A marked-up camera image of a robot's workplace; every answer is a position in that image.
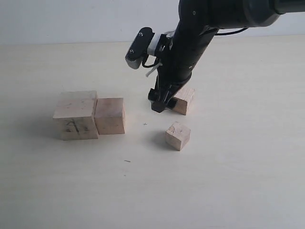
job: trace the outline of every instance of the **black robotic arm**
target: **black robotic arm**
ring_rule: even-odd
[[[173,35],[140,30],[126,54],[128,65],[155,67],[155,87],[148,99],[161,113],[176,105],[174,95],[190,80],[192,71],[221,29],[266,27],[281,14],[305,11],[305,0],[180,0],[180,21]],[[151,66],[148,56],[155,56]]]

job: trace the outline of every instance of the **table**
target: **table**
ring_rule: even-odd
[[[0,46],[0,228],[304,228],[304,41],[215,38],[188,116],[150,110],[129,43]],[[124,97],[127,133],[61,141],[58,96],[81,90]],[[174,121],[192,130],[182,152]]]

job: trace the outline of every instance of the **wooden cube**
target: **wooden cube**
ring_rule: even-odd
[[[123,98],[98,99],[94,119],[100,135],[125,134]]]
[[[96,102],[96,91],[61,93],[53,120],[62,140],[98,138],[94,121]]]
[[[180,89],[180,91],[178,91],[178,93],[174,96],[174,98],[177,99],[178,102],[173,111],[186,115],[193,101],[194,95],[195,90],[192,88]]]
[[[165,141],[178,151],[190,140],[191,130],[179,122],[175,122],[165,133]]]

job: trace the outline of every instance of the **large wooden block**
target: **large wooden block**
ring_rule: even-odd
[[[94,119],[100,135],[125,134],[123,98],[98,99]]]
[[[98,138],[94,121],[96,102],[96,91],[61,93],[53,120],[62,140]]]
[[[178,112],[183,115],[187,115],[190,105],[193,101],[195,95],[195,90],[192,88],[182,88],[174,96],[177,99],[177,104],[173,111]]]
[[[181,151],[190,140],[191,130],[179,122],[175,122],[165,133],[165,141]]]

